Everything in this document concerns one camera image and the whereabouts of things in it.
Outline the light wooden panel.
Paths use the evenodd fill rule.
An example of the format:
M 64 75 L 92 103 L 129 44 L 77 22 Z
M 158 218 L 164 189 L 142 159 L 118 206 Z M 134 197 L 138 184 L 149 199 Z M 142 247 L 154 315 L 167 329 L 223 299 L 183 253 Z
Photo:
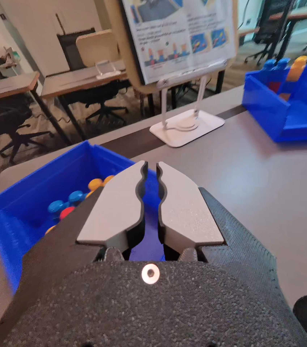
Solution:
M 111 29 L 79 36 L 76 46 L 85 67 L 121 59 L 116 37 Z

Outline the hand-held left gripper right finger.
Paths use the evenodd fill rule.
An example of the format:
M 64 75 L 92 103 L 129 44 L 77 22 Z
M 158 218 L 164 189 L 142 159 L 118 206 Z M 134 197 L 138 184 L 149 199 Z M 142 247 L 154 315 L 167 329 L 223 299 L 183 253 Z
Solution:
M 156 164 L 160 203 L 159 240 L 182 254 L 187 248 L 218 246 L 225 241 L 199 186 L 164 162 Z

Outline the clear acrylic stand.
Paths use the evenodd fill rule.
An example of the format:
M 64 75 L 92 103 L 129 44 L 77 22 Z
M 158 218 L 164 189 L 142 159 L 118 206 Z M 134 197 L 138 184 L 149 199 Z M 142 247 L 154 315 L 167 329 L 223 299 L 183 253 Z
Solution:
M 119 76 L 121 71 L 109 60 L 103 60 L 95 63 L 95 68 L 98 72 L 97 80 L 108 79 L 110 77 Z

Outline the blue plastic bin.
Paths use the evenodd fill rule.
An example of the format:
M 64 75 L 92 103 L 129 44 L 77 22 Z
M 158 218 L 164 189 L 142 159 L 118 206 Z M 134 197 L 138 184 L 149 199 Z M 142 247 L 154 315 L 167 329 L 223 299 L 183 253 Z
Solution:
M 0 193 L 0 257 L 14 294 L 23 256 L 56 224 L 48 206 L 74 191 L 89 192 L 92 179 L 116 175 L 134 162 L 98 145 L 82 142 Z
M 287 75 L 288 69 L 246 73 L 242 105 L 274 142 L 307 141 L 307 65 L 298 81 L 286 82 Z M 268 89 L 270 81 L 281 82 L 278 94 Z

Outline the white tablet stand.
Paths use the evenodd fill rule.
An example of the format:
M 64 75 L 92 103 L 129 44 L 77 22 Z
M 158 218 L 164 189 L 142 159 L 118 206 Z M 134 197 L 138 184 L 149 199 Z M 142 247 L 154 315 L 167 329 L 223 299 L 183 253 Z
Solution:
M 201 110 L 207 77 L 217 70 L 224 70 L 227 59 L 218 60 L 203 67 L 190 69 L 178 75 L 169 75 L 156 83 L 161 91 L 161 122 L 150 127 L 150 132 L 172 148 L 182 147 L 225 124 L 225 120 Z M 199 92 L 194 108 L 181 112 L 169 119 L 166 117 L 167 91 L 169 88 L 200 78 Z

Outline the black office chair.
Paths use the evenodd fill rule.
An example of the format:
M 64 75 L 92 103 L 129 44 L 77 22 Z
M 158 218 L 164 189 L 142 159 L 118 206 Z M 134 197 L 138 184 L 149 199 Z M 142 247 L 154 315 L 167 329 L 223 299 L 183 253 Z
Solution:
M 127 125 L 125 119 L 114 113 L 115 110 L 125 110 L 128 113 L 128 109 L 123 106 L 106 106 L 105 102 L 115 98 L 121 89 L 128 89 L 131 86 L 129 80 L 114 80 L 107 84 L 93 87 L 90 89 L 77 90 L 71 93 L 67 93 L 58 97 L 62 107 L 69 111 L 69 105 L 80 102 L 85 105 L 86 108 L 93 104 L 99 104 L 98 111 L 92 113 L 86 117 L 86 122 L 90 124 L 90 119 L 98 116 L 96 126 L 101 124 L 101 121 L 106 117 L 110 123 L 114 123 L 110 117 L 121 121 L 123 126 Z
M 265 44 L 266 48 L 260 53 L 272 59 L 290 14 L 294 0 L 265 0 L 258 22 L 259 31 L 254 35 L 256 44 Z
M 17 132 L 19 129 L 30 127 L 30 124 L 24 123 L 26 120 L 31 118 L 32 115 L 33 112 L 27 105 L 17 108 L 8 106 L 2 106 L 0 108 L 0 136 L 6 134 L 11 138 L 10 143 L 0 150 L 0 156 L 2 158 L 7 158 L 8 155 L 6 155 L 4 152 L 9 148 L 12 148 L 12 153 L 9 158 L 9 163 L 11 165 L 15 165 L 14 158 L 21 145 L 25 145 L 27 147 L 29 144 L 33 144 L 46 148 L 46 145 L 36 142 L 32 140 L 32 138 L 43 135 L 49 135 L 51 138 L 54 137 L 54 134 L 51 131 L 19 134 Z

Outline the pile of mega blocks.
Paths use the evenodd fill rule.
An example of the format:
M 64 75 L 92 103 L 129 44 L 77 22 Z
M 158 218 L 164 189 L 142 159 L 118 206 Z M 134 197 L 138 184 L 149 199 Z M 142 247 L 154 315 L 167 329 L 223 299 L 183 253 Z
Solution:
M 73 210 L 76 209 L 86 198 L 88 198 L 92 193 L 94 193 L 98 188 L 104 187 L 114 175 L 107 176 L 104 180 L 100 178 L 95 178 L 88 183 L 88 193 L 83 193 L 82 190 L 75 190 L 70 193 L 66 202 L 63 200 L 52 201 L 48 205 L 48 213 L 52 216 L 53 225 L 47 229 L 45 235 L 47 235 L 51 230 L 53 230 L 56 225 L 67 215 L 69 215 Z

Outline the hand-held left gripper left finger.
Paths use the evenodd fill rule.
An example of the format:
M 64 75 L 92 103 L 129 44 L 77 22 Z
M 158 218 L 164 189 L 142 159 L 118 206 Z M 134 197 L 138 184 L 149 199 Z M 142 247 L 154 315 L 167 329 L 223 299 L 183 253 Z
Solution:
M 147 175 L 148 162 L 142 160 L 106 183 L 76 241 L 115 247 L 130 256 L 145 234 L 143 197 Z

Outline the wooden desk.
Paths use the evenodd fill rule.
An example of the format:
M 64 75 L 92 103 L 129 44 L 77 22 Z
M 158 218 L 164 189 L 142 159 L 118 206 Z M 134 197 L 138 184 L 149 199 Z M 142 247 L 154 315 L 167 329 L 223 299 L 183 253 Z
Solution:
M 275 58 L 276 61 L 279 61 L 280 59 L 284 57 L 287 47 L 289 45 L 290 38 L 291 38 L 295 24 L 299 21 L 306 20 L 306 19 L 307 19 L 307 12 L 293 13 L 293 14 L 290 13 L 288 15 L 283 35 L 274 51 L 273 58 Z M 258 31 L 259 31 L 259 26 L 257 26 L 255 29 L 239 30 L 238 31 L 239 46 L 242 46 L 244 44 L 245 36 L 251 33 L 256 34 Z M 252 55 L 252 57 L 257 58 L 259 54 L 260 52 Z
M 110 77 L 108 79 L 103 80 L 97 80 L 96 76 L 98 72 L 94 66 L 71 72 L 65 72 L 62 74 L 47 76 L 45 78 L 41 97 L 43 99 L 58 99 L 58 97 L 61 95 L 71 93 L 77 90 L 98 87 L 114 80 L 128 80 L 124 63 L 121 60 L 119 60 L 113 64 L 117 69 L 121 71 L 121 74 L 119 76 Z M 85 141 L 87 139 L 86 135 L 80 127 L 77 119 L 74 117 L 71 109 L 69 108 L 68 111 L 64 107 L 62 108 L 71 120 L 81 139 Z
M 0 99 L 9 97 L 12 95 L 23 94 L 30 92 L 34 100 L 38 103 L 40 109 L 43 111 L 49 122 L 55 128 L 58 135 L 64 141 L 67 146 L 71 146 L 73 143 L 69 137 L 65 134 L 63 129 L 60 127 L 57 119 L 51 113 L 46 103 L 37 94 L 37 85 L 40 73 L 38 71 L 24 73 L 14 77 L 8 77 L 0 80 Z

